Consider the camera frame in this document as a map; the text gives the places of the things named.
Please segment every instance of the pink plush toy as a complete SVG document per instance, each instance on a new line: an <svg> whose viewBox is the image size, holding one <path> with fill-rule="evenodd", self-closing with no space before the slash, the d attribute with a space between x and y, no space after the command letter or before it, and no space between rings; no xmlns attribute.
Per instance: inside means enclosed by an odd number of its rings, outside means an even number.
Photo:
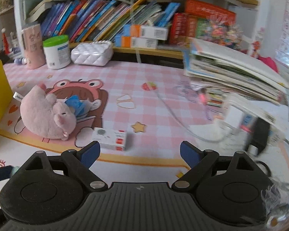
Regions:
<svg viewBox="0 0 289 231"><path fill-rule="evenodd" d="M36 85L23 98L20 114L25 127L32 133L49 139L68 139L76 127L76 117L54 94L45 94L45 84Z"/></svg>

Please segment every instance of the bunny ear illustration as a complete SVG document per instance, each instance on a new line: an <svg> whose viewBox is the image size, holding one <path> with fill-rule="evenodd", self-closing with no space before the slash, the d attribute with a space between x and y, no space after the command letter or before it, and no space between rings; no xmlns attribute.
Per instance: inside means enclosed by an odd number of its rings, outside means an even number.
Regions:
<svg viewBox="0 0 289 231"><path fill-rule="evenodd" d="M117 105L121 108L129 108L134 109L136 108L133 98L130 95L123 95L117 98Z"/></svg>
<svg viewBox="0 0 289 231"><path fill-rule="evenodd" d="M117 98L117 101L125 101L125 100L132 101L133 99L130 95L123 95Z"/></svg>

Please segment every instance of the checkered pattern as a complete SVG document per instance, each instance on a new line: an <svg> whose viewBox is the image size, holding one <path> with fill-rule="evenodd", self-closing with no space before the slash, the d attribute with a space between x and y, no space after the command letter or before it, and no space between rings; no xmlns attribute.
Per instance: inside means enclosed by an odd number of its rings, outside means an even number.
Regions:
<svg viewBox="0 0 289 231"><path fill-rule="evenodd" d="M158 93L185 126L209 122L204 106L193 91L184 86L188 84L188 78L183 76L182 69L114 61L105 67L71 64L60 70L50 70L44 65L28 70L26 66L6 64L4 69L11 87L23 95L39 82L44 82L49 88L62 79L102 80L102 89L109 93L102 116L103 127L128 131L128 150L122 155L177 158L182 141L195 144L194 138L178 125L155 92L142 89L147 81L156 84ZM24 88L16 87L20 82L26 82ZM126 94L132 97L135 109L117 106L117 98ZM133 132L131 125L135 122L146 125L145 133Z"/></svg>

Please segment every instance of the green lid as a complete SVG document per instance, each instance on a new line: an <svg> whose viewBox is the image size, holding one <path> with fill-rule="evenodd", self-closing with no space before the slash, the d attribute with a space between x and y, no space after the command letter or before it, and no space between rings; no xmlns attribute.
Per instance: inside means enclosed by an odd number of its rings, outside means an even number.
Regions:
<svg viewBox="0 0 289 231"><path fill-rule="evenodd" d="M44 47L53 47L68 42L68 35L54 36L43 41Z"/></svg>

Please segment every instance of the cartoon eye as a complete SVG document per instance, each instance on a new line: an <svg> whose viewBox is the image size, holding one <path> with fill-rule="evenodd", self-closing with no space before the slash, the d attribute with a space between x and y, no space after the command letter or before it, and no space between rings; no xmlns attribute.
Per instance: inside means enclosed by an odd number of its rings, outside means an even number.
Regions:
<svg viewBox="0 0 289 231"><path fill-rule="evenodd" d="M63 81L60 81L56 84L57 87L63 87L65 85L67 85L69 83L69 81L66 81L66 80L63 80Z"/></svg>
<svg viewBox="0 0 289 231"><path fill-rule="evenodd" d="M99 81L92 81L92 82L89 82L89 86L90 87L97 87L100 85L100 82Z"/></svg>

